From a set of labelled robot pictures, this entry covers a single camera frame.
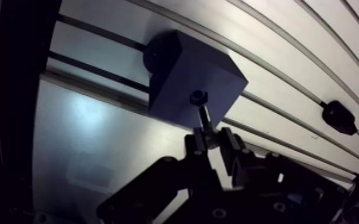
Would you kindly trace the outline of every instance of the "screw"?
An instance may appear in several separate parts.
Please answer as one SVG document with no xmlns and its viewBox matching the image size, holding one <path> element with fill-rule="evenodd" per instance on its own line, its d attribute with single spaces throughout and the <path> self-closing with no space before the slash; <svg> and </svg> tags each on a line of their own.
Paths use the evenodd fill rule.
<svg viewBox="0 0 359 224">
<path fill-rule="evenodd" d="M 276 211 L 279 211 L 281 213 L 285 212 L 286 206 L 285 204 L 281 203 L 281 202 L 276 202 L 273 204 L 273 207 Z"/>
<path fill-rule="evenodd" d="M 208 102 L 208 99 L 209 97 L 207 92 L 203 92 L 201 90 L 195 90 L 191 93 L 189 100 L 192 105 L 201 107 Z"/>
<path fill-rule="evenodd" d="M 212 211 L 212 216 L 216 219 L 223 219 L 227 216 L 227 212 L 224 209 L 215 209 Z"/>
</svg>

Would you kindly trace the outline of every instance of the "metal panel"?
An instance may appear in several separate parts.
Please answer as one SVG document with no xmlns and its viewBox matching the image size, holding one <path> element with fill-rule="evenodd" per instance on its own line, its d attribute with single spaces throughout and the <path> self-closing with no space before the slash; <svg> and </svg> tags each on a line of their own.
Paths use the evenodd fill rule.
<svg viewBox="0 0 359 224">
<path fill-rule="evenodd" d="M 262 138 L 260 136 L 255 135 L 255 134 L 245 132 L 245 131 L 237 128 L 237 127 L 228 125 L 226 123 L 220 123 L 218 125 L 218 128 L 222 128 L 222 127 L 230 127 L 233 133 L 237 133 L 239 136 L 241 136 L 242 139 L 247 140 L 251 144 L 254 144 L 254 145 L 257 145 L 259 147 L 268 149 L 268 150 L 270 150 L 272 152 L 275 152 L 275 153 L 285 155 L 285 156 L 287 156 L 289 158 L 295 159 L 297 161 L 301 161 L 301 162 L 306 163 L 306 164 L 312 164 L 314 166 L 320 167 L 321 169 L 328 170 L 330 172 L 336 173 L 336 174 L 344 176 L 346 178 L 351 178 L 351 179 L 354 178 L 354 175 L 352 175 L 350 173 L 347 173 L 347 172 L 345 172 L 343 170 L 340 170 L 338 168 L 335 168 L 335 167 L 330 166 L 328 164 L 325 164 L 323 162 L 314 160 L 314 159 L 312 159 L 311 157 L 309 157 L 307 155 L 297 153 L 294 150 L 291 150 L 291 149 L 289 149 L 287 147 L 284 147 L 284 146 L 282 146 L 282 145 L 280 145 L 278 143 L 275 143 L 273 141 L 269 141 L 267 139 L 264 139 L 264 138 Z"/>
<path fill-rule="evenodd" d="M 33 149 L 34 209 L 96 223 L 95 209 L 188 131 L 41 81 Z"/>
<path fill-rule="evenodd" d="M 263 158 L 263 157 L 265 157 L 265 155 L 267 153 L 269 153 L 269 151 L 266 150 L 265 148 L 261 148 L 261 147 L 259 147 L 257 145 L 252 145 L 252 144 L 250 144 L 248 142 L 245 142 L 245 146 L 248 149 L 252 150 L 256 154 L 257 157 Z M 309 168 L 309 169 L 311 169 L 311 170 L 313 170 L 313 171 L 316 171 L 316 172 L 320 173 L 320 170 L 317 170 L 316 168 L 311 167 L 310 165 L 307 165 L 306 163 L 302 163 L 300 161 L 298 163 L 305 166 L 305 167 L 307 167 L 307 168 Z M 352 187 L 352 183 L 350 181 L 344 182 L 344 181 L 340 181 L 340 180 L 337 180 L 337 179 L 333 179 L 333 178 L 331 178 L 329 176 L 326 176 L 326 178 L 329 179 L 330 181 L 333 181 L 333 182 L 343 186 L 346 189 L 350 189 Z"/>
<path fill-rule="evenodd" d="M 142 101 L 142 100 L 136 99 L 134 97 L 131 97 L 130 95 L 125 95 L 124 93 L 117 92 L 114 89 L 106 88 L 103 85 L 98 85 L 97 83 L 89 82 L 86 79 L 83 79 L 81 77 L 77 77 L 75 75 L 68 74 L 68 73 L 57 73 L 57 74 L 56 73 L 54 73 L 54 74 L 46 73 L 45 75 L 43 75 L 43 78 L 47 79 L 47 80 L 52 80 L 53 82 L 57 81 L 59 83 L 59 85 L 62 85 L 64 87 L 72 89 L 74 91 L 84 92 L 83 90 L 86 90 L 84 93 L 86 93 L 86 92 L 91 93 L 90 96 L 93 96 L 94 94 L 98 94 L 107 99 L 112 99 L 114 101 L 117 101 L 119 103 L 118 105 L 120 107 L 125 107 L 127 110 L 134 111 L 134 112 L 142 114 L 144 116 L 148 116 L 147 101 Z M 313 158 L 315 160 L 322 161 L 323 163 L 329 164 L 333 167 L 337 167 L 338 169 L 344 170 L 348 173 L 351 173 L 354 175 L 356 174 L 355 172 L 350 171 L 349 169 L 346 169 L 343 166 L 340 166 L 334 162 L 331 162 L 329 160 L 321 158 L 309 151 L 306 151 L 302 148 L 299 148 L 297 146 L 289 144 L 288 142 L 282 141 L 281 139 L 278 139 L 278 138 L 276 138 L 272 135 L 269 135 L 265 132 L 261 132 L 261 131 L 254 129 L 248 125 L 241 124 L 239 122 L 236 122 L 236 121 L 228 119 L 228 118 L 224 118 L 223 122 L 226 124 L 241 128 L 243 131 L 253 133 L 254 135 L 258 135 L 258 136 L 260 136 L 264 139 L 267 139 L 269 141 L 276 142 L 277 144 L 287 147 L 290 150 L 299 152 L 303 155 L 307 155 L 307 156 L 311 157 L 311 159 Z M 328 171 L 326 171 L 326 170 L 320 169 L 320 166 L 314 167 L 314 169 L 320 170 L 320 173 L 322 175 L 333 176 L 336 179 L 345 181 L 344 178 L 340 177 L 339 175 L 337 176 L 337 175 L 328 173 Z"/>
<path fill-rule="evenodd" d="M 296 1 L 302 8 L 323 23 L 323 28 L 339 43 L 359 65 L 359 24 L 339 1 Z"/>
<path fill-rule="evenodd" d="M 286 74 L 312 90 L 313 93 L 317 94 L 325 102 L 334 100 L 334 98 L 342 101 L 353 111 L 357 117 L 359 126 L 359 105 L 351 101 L 348 94 L 324 74 L 323 71 L 313 65 L 309 59 L 303 57 L 300 52 L 293 54 L 294 51 L 297 51 L 295 48 L 283 44 L 282 41 L 284 40 L 279 40 L 280 37 L 276 35 L 273 36 L 273 32 L 266 32 L 266 30 L 268 30 L 267 27 L 262 24 L 256 24 L 258 22 L 245 12 L 235 8 L 235 6 L 231 8 L 231 5 L 226 5 L 219 0 L 214 1 L 214 4 L 206 4 L 206 2 L 203 1 L 181 1 L 180 4 L 170 1 L 158 1 L 158 3 L 172 11 L 178 11 L 180 14 L 218 33 L 220 33 L 220 30 L 225 29 L 227 32 L 222 31 L 220 34 L 230 38 L 232 41 L 235 41 L 277 66 L 277 68 L 285 71 Z M 194 13 L 196 9 L 200 9 L 201 12 Z M 266 44 L 271 45 L 261 45 L 263 40 L 266 41 Z M 276 54 L 278 51 L 282 51 L 282 53 L 280 55 Z"/>
<path fill-rule="evenodd" d="M 86 79 L 90 82 L 97 83 L 99 85 L 103 85 L 107 88 L 115 89 L 120 92 L 124 92 L 126 94 L 132 95 L 133 97 L 137 97 L 139 99 L 143 99 L 145 101 L 148 100 L 148 94 L 138 91 L 134 88 L 130 88 L 123 84 L 117 83 L 110 79 L 106 79 L 105 77 L 97 76 L 94 73 L 90 73 L 88 71 L 79 69 L 74 66 L 70 66 L 66 63 L 62 63 L 61 61 L 57 61 L 55 59 L 49 58 L 47 61 L 47 70 L 56 71 L 57 73 L 68 73 L 75 76 L 79 76 L 83 79 Z"/>
<path fill-rule="evenodd" d="M 77 60 L 81 60 L 87 62 L 96 67 L 101 67 L 102 69 L 114 72 L 123 77 L 128 77 L 132 80 L 144 80 L 148 79 L 147 73 L 142 73 L 139 71 L 145 70 L 143 63 L 141 60 L 136 62 L 124 62 L 122 60 L 111 60 L 108 64 L 106 64 L 106 57 L 109 58 L 120 58 L 121 55 L 132 55 L 136 54 L 137 58 L 141 58 L 141 52 L 134 51 L 131 48 L 126 46 L 119 45 L 119 43 L 114 43 L 114 45 L 110 44 L 111 41 L 105 38 L 101 38 L 92 33 L 84 32 L 83 30 L 58 23 L 55 29 L 54 38 L 52 42 L 51 50 L 57 51 L 64 55 L 69 55 Z M 264 89 L 273 88 L 273 83 L 267 86 Z M 273 112 L 267 111 L 263 107 L 258 107 L 257 111 L 251 112 L 250 109 L 253 107 L 252 104 L 242 104 L 242 102 L 248 102 L 245 99 L 239 99 L 236 101 L 232 107 L 232 109 L 228 112 L 227 116 L 233 120 L 241 121 L 241 123 L 245 122 L 247 125 L 251 125 L 252 127 L 261 130 L 270 132 L 271 135 L 278 137 L 280 139 L 286 139 L 287 142 L 291 144 L 296 144 L 301 148 L 307 149 L 307 151 L 319 151 L 322 153 L 318 154 L 324 158 L 331 158 L 329 155 L 331 153 L 328 152 L 340 152 L 338 147 L 335 147 L 332 144 L 329 144 L 327 141 L 322 140 L 318 136 L 314 134 L 308 134 L 304 128 L 295 125 L 293 122 L 289 120 L 285 120 L 280 116 L 274 114 Z M 300 102 L 301 104 L 309 103 L 310 101 L 305 98 L 305 102 Z M 272 125 L 267 123 L 269 120 L 280 119 L 283 121 L 281 126 Z M 304 136 L 296 136 L 295 133 L 306 133 Z M 359 148 L 353 148 L 357 153 L 359 153 Z M 334 157 L 336 162 L 341 166 L 353 166 L 356 162 L 356 166 L 354 168 L 350 167 L 355 172 L 359 172 L 359 162 L 358 160 L 348 160 L 351 159 L 351 156 L 341 152 L 341 155 L 345 155 L 344 157 Z"/>
<path fill-rule="evenodd" d="M 238 0 L 232 0 L 231 2 L 236 2 L 238 7 L 245 11 L 254 12 L 253 8 L 255 8 L 264 14 L 265 18 L 268 17 L 269 20 L 262 22 L 268 21 L 267 26 L 274 26 L 273 30 L 304 53 L 359 104 L 359 82 L 355 81 L 356 75 L 359 75 L 358 66 L 295 2 L 282 1 L 281 4 L 270 2 L 269 7 L 267 1 L 244 0 L 240 3 Z"/>
<path fill-rule="evenodd" d="M 272 105 L 281 108 L 359 154 L 359 137 L 357 135 L 347 136 L 329 127 L 320 116 L 323 110 L 321 106 L 309 101 L 304 95 L 299 94 L 297 90 L 284 85 L 280 79 L 241 55 L 231 52 L 230 56 L 249 81 L 246 92 L 253 93 Z"/>
</svg>

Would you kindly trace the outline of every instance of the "dark gray cube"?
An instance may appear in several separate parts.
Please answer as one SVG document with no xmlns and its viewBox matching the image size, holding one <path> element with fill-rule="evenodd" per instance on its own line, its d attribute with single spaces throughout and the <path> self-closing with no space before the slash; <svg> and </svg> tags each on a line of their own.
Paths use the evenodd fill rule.
<svg viewBox="0 0 359 224">
<path fill-rule="evenodd" d="M 190 104 L 193 91 L 208 93 L 207 106 L 216 126 L 247 85 L 227 54 L 179 31 L 153 39 L 143 60 L 152 73 L 150 114 L 186 127 L 200 126 L 197 107 Z"/>
</svg>

